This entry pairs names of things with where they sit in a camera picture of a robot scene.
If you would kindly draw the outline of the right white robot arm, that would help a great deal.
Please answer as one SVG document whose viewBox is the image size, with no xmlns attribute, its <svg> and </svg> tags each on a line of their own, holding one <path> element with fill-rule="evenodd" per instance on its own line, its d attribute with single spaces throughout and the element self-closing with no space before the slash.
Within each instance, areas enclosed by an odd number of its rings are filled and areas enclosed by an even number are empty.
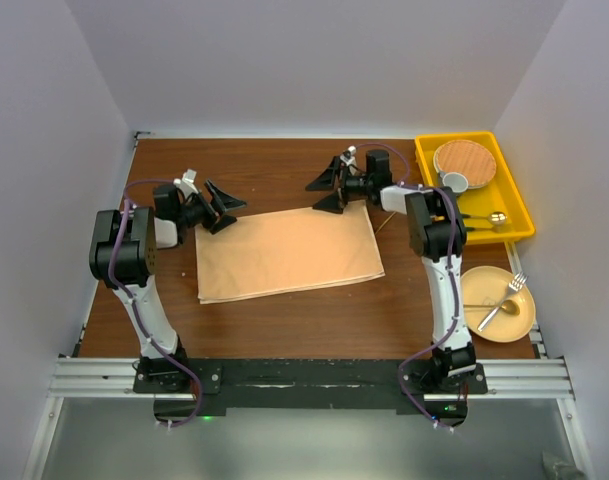
<svg viewBox="0 0 609 480">
<path fill-rule="evenodd" d="M 395 181 L 389 152 L 373 148 L 366 165 L 357 165 L 357 148 L 348 147 L 305 189 L 324 192 L 313 208 L 341 214 L 349 202 L 365 199 L 383 211 L 407 219 L 409 244 L 425 268 L 433 315 L 425 374 L 417 383 L 453 392 L 474 373 L 477 358 L 466 326 L 461 287 L 463 247 L 467 231 L 453 191 Z"/>
</svg>

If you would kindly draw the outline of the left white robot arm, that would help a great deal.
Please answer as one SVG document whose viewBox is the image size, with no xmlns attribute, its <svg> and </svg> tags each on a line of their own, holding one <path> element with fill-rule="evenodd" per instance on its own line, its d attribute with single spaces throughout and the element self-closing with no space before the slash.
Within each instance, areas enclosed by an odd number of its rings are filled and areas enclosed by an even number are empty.
<svg viewBox="0 0 609 480">
<path fill-rule="evenodd" d="M 91 274 L 120 300 L 138 338 L 136 379 L 169 392 L 195 391 L 198 377 L 157 290 L 157 252 L 182 245 L 197 226 L 210 234 L 222 231 L 236 222 L 230 212 L 247 206 L 211 180 L 199 188 L 194 177 L 187 170 L 172 181 L 150 179 L 151 207 L 138 206 L 129 195 L 130 188 L 146 182 L 128 184 L 121 210 L 97 213 L 89 251 Z"/>
</svg>

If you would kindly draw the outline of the peach satin napkin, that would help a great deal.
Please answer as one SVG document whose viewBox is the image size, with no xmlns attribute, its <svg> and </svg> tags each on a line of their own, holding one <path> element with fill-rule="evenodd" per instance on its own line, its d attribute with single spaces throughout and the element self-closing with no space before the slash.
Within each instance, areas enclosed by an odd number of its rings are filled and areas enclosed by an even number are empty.
<svg viewBox="0 0 609 480">
<path fill-rule="evenodd" d="M 363 200 L 341 214 L 300 208 L 244 216 L 217 234 L 196 230 L 202 304 L 350 285 L 385 275 Z"/>
</svg>

